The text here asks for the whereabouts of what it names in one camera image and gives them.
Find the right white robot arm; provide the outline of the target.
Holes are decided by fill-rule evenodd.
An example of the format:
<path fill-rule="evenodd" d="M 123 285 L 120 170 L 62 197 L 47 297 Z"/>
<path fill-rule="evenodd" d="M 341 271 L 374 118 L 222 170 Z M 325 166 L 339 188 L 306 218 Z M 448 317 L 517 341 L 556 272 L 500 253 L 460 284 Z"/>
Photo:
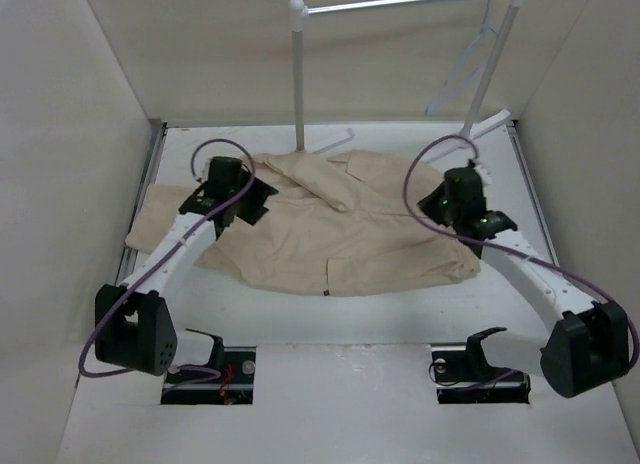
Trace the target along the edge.
<path fill-rule="evenodd" d="M 513 369 L 539 375 L 557 394 L 573 398 L 627 375 L 638 363 L 638 333 L 622 306 L 577 287 L 578 276 L 542 260 L 512 219 L 488 209 L 472 164 L 446 171 L 417 206 L 425 224 L 469 247 L 505 278 L 548 331 L 544 341 L 504 328 L 473 335 L 469 341 L 476 347 L 463 357 L 471 377 Z"/>

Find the white clothes rack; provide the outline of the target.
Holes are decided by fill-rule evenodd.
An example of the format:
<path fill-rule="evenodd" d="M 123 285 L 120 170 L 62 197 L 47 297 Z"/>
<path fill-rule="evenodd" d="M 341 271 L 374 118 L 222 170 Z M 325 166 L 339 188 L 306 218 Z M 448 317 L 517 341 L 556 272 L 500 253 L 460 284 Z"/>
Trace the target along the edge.
<path fill-rule="evenodd" d="M 291 64 L 295 132 L 294 151 L 299 154 L 303 154 L 307 151 L 304 109 L 304 29 L 309 18 L 329 14 L 369 11 L 382 8 L 399 8 L 404 6 L 425 5 L 448 1 L 462 0 L 366 0 L 324 6 L 308 6 L 304 0 L 289 0 L 288 10 L 291 31 Z M 450 95 L 453 91 L 453 88 L 451 87 L 452 80 L 461 70 L 465 59 L 469 56 L 471 51 L 474 50 L 482 38 L 487 35 L 492 35 L 494 42 L 488 57 L 481 65 L 479 65 L 479 67 L 477 67 L 476 70 L 472 72 L 473 75 L 479 75 L 480 78 L 461 128 L 462 134 L 465 137 L 470 137 L 472 135 L 472 128 L 479 116 L 481 105 L 486 97 L 513 25 L 520 9 L 524 5 L 525 0 L 509 0 L 507 10 L 505 11 L 502 22 L 497 29 L 493 28 L 489 24 L 492 2 L 493 0 L 486 1 L 484 14 L 476 36 L 467 45 L 464 52 L 458 58 L 456 64 L 450 70 L 440 90 L 436 93 L 436 96 L 429 101 L 425 108 L 425 114 L 429 116 L 433 113 L 435 108 L 443 104 L 445 97 Z"/>

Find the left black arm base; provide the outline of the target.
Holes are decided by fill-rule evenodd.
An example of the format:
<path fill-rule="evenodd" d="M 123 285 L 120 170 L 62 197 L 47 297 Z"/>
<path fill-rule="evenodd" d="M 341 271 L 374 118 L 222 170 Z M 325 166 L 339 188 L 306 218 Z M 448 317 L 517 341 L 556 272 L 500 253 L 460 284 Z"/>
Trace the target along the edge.
<path fill-rule="evenodd" d="M 195 366 L 166 375 L 162 405 L 251 405 L 254 397 L 257 349 L 225 347 L 215 351 L 208 370 Z"/>

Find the beige trousers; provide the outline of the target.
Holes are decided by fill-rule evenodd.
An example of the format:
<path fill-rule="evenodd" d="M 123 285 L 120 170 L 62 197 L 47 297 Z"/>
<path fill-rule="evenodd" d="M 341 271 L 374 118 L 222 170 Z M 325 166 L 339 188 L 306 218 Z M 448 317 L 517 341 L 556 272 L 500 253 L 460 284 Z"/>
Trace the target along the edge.
<path fill-rule="evenodd" d="M 480 271 L 468 247 L 406 211 L 441 181 L 428 164 L 367 150 L 254 161 L 277 191 L 267 213 L 255 225 L 235 220 L 197 266 L 253 288 L 340 297 L 456 284 Z"/>

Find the left aluminium table rail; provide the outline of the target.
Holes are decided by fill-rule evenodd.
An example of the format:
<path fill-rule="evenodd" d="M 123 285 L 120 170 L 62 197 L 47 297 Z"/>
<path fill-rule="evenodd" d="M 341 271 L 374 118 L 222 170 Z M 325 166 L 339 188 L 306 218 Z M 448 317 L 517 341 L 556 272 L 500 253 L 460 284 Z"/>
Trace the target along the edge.
<path fill-rule="evenodd" d="M 167 122 L 162 119 L 150 119 L 149 125 L 151 129 L 150 141 L 142 167 L 139 184 L 136 190 L 131 216 L 125 235 L 131 231 L 135 218 L 138 216 L 147 188 L 154 183 L 160 166 L 161 155 L 164 148 L 164 142 L 167 134 Z M 119 261 L 111 277 L 107 279 L 108 284 L 118 284 L 120 280 L 128 276 L 135 268 L 138 252 L 130 248 L 126 243 L 123 244 Z"/>

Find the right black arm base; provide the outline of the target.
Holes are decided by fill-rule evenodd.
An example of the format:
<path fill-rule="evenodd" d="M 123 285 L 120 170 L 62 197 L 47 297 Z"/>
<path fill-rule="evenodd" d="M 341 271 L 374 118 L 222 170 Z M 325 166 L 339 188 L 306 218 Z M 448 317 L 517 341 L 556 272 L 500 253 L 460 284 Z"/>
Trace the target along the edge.
<path fill-rule="evenodd" d="M 479 350 L 465 343 L 433 345 L 428 374 L 442 405 L 529 403 L 527 374 L 490 366 Z"/>

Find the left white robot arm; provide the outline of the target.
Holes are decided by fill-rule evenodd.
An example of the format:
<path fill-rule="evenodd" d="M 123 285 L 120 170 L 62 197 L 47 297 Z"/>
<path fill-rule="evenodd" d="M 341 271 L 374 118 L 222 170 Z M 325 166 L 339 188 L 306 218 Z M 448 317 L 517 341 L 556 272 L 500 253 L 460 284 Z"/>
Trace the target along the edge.
<path fill-rule="evenodd" d="M 179 206 L 160 243 L 142 266 L 118 285 L 103 285 L 94 301 L 95 327 L 79 359 L 80 373 L 101 378 L 133 371 L 153 376 L 187 366 L 214 382 L 224 357 L 208 343 L 191 358 L 178 352 L 170 300 L 188 271 L 237 219 L 255 225 L 277 190 L 256 177 L 252 157 L 214 157 L 207 179 Z"/>

